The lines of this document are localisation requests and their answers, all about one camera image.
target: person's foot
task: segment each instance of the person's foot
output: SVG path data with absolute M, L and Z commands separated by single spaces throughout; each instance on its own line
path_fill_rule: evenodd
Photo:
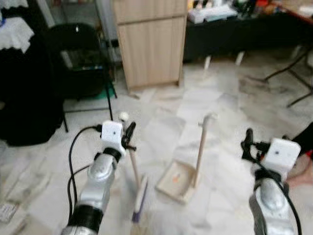
M 286 182 L 290 188 L 294 188 L 298 185 L 310 184 L 313 185 L 313 165 L 312 160 L 309 161 L 306 169 L 300 175 L 288 178 Z

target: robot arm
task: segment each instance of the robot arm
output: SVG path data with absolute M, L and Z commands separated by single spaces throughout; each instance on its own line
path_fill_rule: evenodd
M 250 154 L 252 146 L 259 151 L 257 159 L 252 158 Z M 249 205 L 254 217 L 255 234 L 295 234 L 289 215 L 290 206 L 293 205 L 290 205 L 291 201 L 288 198 L 288 185 L 283 185 L 282 182 L 293 167 L 300 153 L 300 146 L 281 139 L 273 139 L 272 143 L 254 143 L 253 132 L 248 129 L 242 148 L 244 150 L 242 158 L 254 163 L 251 171 L 255 175 L 255 186 Z M 301 234 L 300 222 L 297 225 Z
M 92 165 L 88 168 L 87 183 L 61 235 L 98 234 L 109 202 L 110 188 L 118 161 L 125 156 L 125 149 L 132 148 L 128 144 L 135 126 L 133 122 L 124 132 L 121 123 L 113 121 L 103 123 L 101 140 L 104 142 L 104 151 L 95 156 Z

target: wooden base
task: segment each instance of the wooden base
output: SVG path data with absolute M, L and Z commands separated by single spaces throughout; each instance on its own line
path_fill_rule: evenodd
M 129 87 L 128 92 L 136 92 L 147 88 L 162 88 L 170 85 L 179 86 L 179 81 L 167 82 L 167 83 L 160 83 L 160 84 L 152 84 L 152 85 L 145 85 L 145 86 L 137 86 L 137 87 Z
M 196 169 L 191 165 L 173 160 L 156 185 L 156 190 L 180 203 L 186 204 L 196 190 L 193 187 L 195 174 Z

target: cabinet drawer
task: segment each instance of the cabinet drawer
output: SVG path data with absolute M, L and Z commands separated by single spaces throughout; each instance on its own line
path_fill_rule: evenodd
M 187 0 L 112 0 L 116 23 L 184 15 Z
M 184 26 L 178 17 L 118 27 L 128 88 L 178 81 Z

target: items on table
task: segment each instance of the items on table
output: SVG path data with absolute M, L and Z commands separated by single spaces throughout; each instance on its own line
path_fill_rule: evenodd
M 188 10 L 191 9 L 203 9 L 208 7 L 222 6 L 226 4 L 227 0 L 189 0 Z
M 298 10 L 299 14 L 304 17 L 312 17 L 313 16 L 313 5 L 303 5 Z
M 204 21 L 215 21 L 220 19 L 226 19 L 228 17 L 237 16 L 238 12 L 232 9 L 228 4 L 222 6 L 204 8 L 204 9 L 191 9 L 188 12 L 188 20 L 199 24 Z
M 242 16 L 271 15 L 280 12 L 281 0 L 235 0 L 233 6 Z

